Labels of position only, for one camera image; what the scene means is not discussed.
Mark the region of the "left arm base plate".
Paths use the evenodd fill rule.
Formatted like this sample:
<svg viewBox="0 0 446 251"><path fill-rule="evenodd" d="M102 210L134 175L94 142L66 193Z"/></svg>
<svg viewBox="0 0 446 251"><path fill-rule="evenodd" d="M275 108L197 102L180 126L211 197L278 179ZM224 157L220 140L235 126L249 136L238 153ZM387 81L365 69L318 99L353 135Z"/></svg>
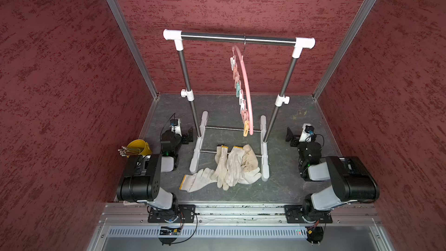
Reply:
<svg viewBox="0 0 446 251"><path fill-rule="evenodd" d="M157 224L189 224L195 220L195 205L174 205L171 209L161 210L151 208L148 223Z"/></svg>

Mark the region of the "pink clip hanger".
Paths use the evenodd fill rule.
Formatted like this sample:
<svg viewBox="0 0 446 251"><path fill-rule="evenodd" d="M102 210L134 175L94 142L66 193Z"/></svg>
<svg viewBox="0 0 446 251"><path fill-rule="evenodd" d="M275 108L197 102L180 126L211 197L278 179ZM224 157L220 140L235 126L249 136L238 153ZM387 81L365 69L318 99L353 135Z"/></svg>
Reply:
<svg viewBox="0 0 446 251"><path fill-rule="evenodd" d="M246 120L250 122L250 132L248 135L254 134L253 123L253 108L250 93L249 79L244 63L242 52L239 47L234 45L232 47L232 56L230 57L230 64L232 70L232 79L234 82L235 95L238 98L240 106L240 115L242 123Z"/></svg>

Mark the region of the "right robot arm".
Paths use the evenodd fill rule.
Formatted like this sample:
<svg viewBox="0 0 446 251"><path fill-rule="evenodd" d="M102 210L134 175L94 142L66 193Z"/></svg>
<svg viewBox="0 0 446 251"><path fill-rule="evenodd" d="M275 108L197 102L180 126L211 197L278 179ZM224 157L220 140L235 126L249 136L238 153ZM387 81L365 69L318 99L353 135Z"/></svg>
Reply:
<svg viewBox="0 0 446 251"><path fill-rule="evenodd" d="M322 156L323 137L314 126L304 124L302 133L296 135L286 130L285 141L297 148L300 177L308 182L329 181L329 187L310 195L303 201L301 212L305 218L315 218L345 204L373 203L380 196L380 189L371 173L358 157Z"/></svg>

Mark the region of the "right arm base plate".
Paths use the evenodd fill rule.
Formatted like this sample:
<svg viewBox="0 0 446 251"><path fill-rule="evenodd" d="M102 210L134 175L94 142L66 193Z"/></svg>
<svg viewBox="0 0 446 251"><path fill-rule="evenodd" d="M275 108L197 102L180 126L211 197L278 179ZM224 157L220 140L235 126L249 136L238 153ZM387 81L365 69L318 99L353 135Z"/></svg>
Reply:
<svg viewBox="0 0 446 251"><path fill-rule="evenodd" d="M302 205L285 205L285 217L288 224L332 224L330 211L304 208Z"/></svg>

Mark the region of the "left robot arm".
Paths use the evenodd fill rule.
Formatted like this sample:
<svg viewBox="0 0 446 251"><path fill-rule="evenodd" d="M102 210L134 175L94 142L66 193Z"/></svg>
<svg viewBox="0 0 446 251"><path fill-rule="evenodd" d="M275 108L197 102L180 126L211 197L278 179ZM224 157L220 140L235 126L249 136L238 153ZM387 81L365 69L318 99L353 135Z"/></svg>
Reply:
<svg viewBox="0 0 446 251"><path fill-rule="evenodd" d="M130 156L117 186L117 199L145 203L158 211L176 212L176 196L161 187L161 173L177 169L181 146L193 142L193 135L192 127L185 135L167 130L160 136L160 153L151 154L149 158L144 155Z"/></svg>

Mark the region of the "black cuff white glove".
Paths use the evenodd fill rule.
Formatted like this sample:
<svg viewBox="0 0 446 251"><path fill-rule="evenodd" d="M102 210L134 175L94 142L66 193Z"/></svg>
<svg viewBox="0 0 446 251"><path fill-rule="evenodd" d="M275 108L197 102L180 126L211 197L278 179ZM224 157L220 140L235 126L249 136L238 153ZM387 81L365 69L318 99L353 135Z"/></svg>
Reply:
<svg viewBox="0 0 446 251"><path fill-rule="evenodd" d="M223 145L219 145L217 146L216 149L216 155L214 157L214 160L217 164L217 167L222 168L225 161L226 161L226 154L224 153L224 146Z"/></svg>

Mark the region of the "yellow cuff white glove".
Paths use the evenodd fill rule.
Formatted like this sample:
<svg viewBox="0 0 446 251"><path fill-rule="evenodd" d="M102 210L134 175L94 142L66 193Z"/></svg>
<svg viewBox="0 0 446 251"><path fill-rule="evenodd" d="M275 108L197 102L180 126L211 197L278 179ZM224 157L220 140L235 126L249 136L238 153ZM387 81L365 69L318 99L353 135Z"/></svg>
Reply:
<svg viewBox="0 0 446 251"><path fill-rule="evenodd" d="M226 154L226 161L228 157L228 147L224 146L224 153ZM229 185L225 181L225 177L227 174L227 168L226 168L226 161L222 168L217 167L214 174L213 174L213 180L217 181L217 187L222 188L224 191L229 190Z"/></svg>

